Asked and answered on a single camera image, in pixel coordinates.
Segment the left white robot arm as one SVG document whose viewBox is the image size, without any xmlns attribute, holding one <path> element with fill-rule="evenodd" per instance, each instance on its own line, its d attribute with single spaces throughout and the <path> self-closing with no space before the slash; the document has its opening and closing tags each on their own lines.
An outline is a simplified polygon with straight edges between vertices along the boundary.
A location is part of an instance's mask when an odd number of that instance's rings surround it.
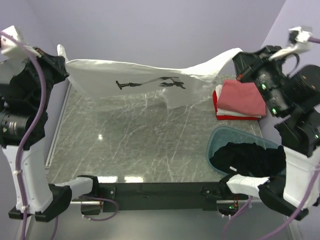
<svg viewBox="0 0 320 240">
<path fill-rule="evenodd" d="M 69 73 L 63 56 L 52 56 L 34 47 L 17 51 L 0 64 L 0 145 L 7 158 L 16 191 L 11 219 L 34 216 L 50 222 L 70 202 L 100 195 L 96 176 L 80 175 L 60 184 L 47 181 L 44 164 L 47 107 L 55 84 Z"/>
</svg>

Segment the white printed t-shirt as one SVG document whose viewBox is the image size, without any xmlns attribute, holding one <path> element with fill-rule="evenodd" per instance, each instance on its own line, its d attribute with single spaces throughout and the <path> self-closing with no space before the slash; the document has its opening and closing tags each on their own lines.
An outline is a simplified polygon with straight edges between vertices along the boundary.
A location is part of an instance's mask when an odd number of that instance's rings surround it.
<svg viewBox="0 0 320 240">
<path fill-rule="evenodd" d="M 174 109 L 204 98 L 223 67 L 241 52 L 241 48 L 232 48 L 187 68 L 161 68 L 101 59 L 67 59 L 65 67 L 72 86 L 87 98 L 161 91 L 167 108 Z"/>
</svg>

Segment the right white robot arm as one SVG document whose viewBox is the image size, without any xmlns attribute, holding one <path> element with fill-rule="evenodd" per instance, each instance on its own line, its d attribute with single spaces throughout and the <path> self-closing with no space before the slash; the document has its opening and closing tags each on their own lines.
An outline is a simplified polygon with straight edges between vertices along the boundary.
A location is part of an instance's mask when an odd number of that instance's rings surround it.
<svg viewBox="0 0 320 240">
<path fill-rule="evenodd" d="M 260 198 L 270 209 L 302 220 L 311 206 L 320 203 L 320 68 L 309 64 L 293 76 L 282 72 L 297 47 L 266 46 L 259 51 L 239 52 L 233 57 L 236 79 L 254 83 L 267 109 L 282 122 L 275 125 L 285 152 L 285 175 L 252 177 L 231 174 L 222 179 L 219 193 L 230 200 L 236 194 Z"/>
</svg>

